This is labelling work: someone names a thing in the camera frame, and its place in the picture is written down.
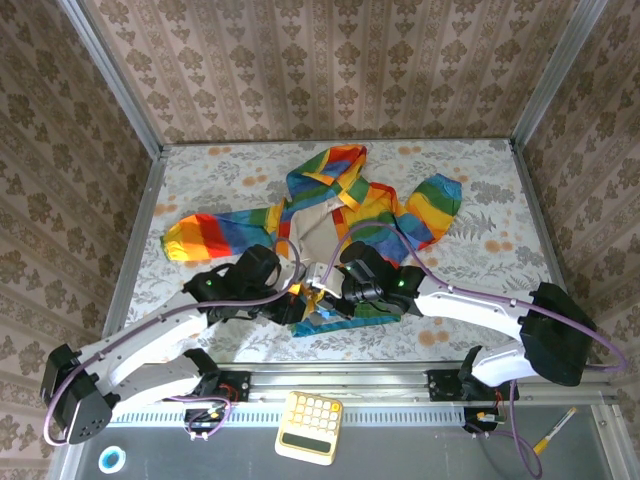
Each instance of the floral tablecloth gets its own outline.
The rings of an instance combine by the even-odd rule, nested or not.
[[[421,252],[434,272],[454,284],[499,290],[535,289],[548,281],[514,158],[506,140],[361,142],[369,181],[393,186],[404,202],[424,178],[442,173],[462,183],[463,202],[445,237]],[[215,262],[172,263],[160,237],[180,218],[278,203],[287,172],[336,142],[173,147],[138,273],[127,325],[159,307],[195,273]],[[293,338],[267,320],[231,320],[198,342],[217,362],[461,360],[474,345],[504,335],[439,317],[405,316],[399,323]]]

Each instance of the cloth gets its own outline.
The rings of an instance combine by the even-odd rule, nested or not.
[[[325,150],[287,175],[291,200],[285,198],[268,208],[191,215],[171,227],[162,238],[164,252],[170,260],[199,261],[241,254],[254,244],[271,247],[277,237],[286,237],[301,247],[304,261],[326,262],[328,258],[317,258],[317,252],[326,251],[327,244],[332,250],[337,239],[365,221],[395,226],[416,250],[439,240],[460,208],[460,183],[436,174],[420,183],[406,205],[402,205],[392,187],[369,183],[362,177],[366,155],[367,149],[362,145]],[[313,240],[315,230],[322,235]],[[400,239],[384,228],[359,230],[345,242],[343,249],[358,240],[373,246],[395,266],[409,253]],[[288,250],[284,242],[276,245],[278,254],[291,258]],[[331,312],[321,313],[331,317]],[[399,319],[397,315],[360,305],[352,320],[318,325],[306,319],[293,326],[293,333],[304,336]]]

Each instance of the calculator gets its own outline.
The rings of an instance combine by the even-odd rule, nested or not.
[[[342,423],[342,403],[331,398],[302,392],[287,397],[276,438],[279,455],[331,465]]]

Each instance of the rainbow striped garment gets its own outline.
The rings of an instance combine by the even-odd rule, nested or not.
[[[460,183],[434,175],[418,185],[406,205],[401,205],[392,187],[369,183],[361,176],[366,155],[367,149],[362,145],[325,150],[287,175],[291,201],[283,199],[279,205],[240,212],[191,215],[162,238],[164,252],[170,260],[200,261],[240,254],[254,244],[272,246],[277,237],[289,238],[294,213],[336,197],[344,204],[332,211],[338,238],[361,222],[375,220],[394,225],[417,250],[439,240],[460,208]],[[373,246],[394,265],[409,253],[386,229],[364,228],[343,248],[357,240]],[[276,250],[289,258],[286,243],[279,242]],[[325,325],[312,325],[305,320],[293,326],[293,333],[305,336],[399,319],[362,305],[352,320]]]

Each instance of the calculator display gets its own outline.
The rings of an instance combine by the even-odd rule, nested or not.
[[[303,437],[295,435],[293,433],[283,433],[282,443],[299,448],[306,448],[307,450],[313,450],[315,452],[329,453],[331,450],[331,444],[329,442],[323,442],[322,440],[316,440],[315,438]]]

